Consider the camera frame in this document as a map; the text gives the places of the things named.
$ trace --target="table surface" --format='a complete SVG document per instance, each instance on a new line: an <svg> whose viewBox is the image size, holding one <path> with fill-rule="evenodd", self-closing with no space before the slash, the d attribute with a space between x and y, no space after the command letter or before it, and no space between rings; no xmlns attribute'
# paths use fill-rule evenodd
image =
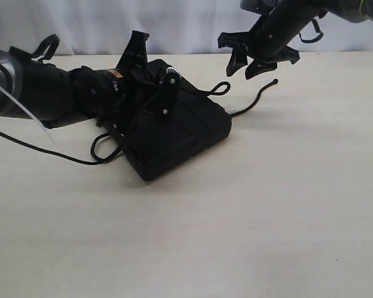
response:
<svg viewBox="0 0 373 298"><path fill-rule="evenodd" d="M160 57L201 89L228 79L229 55ZM373 297L373 53L240 71L214 100L236 111L273 78L226 141L150 184L124 157L83 166L0 138L0 297ZM0 130L84 159L101 133Z"/></svg>

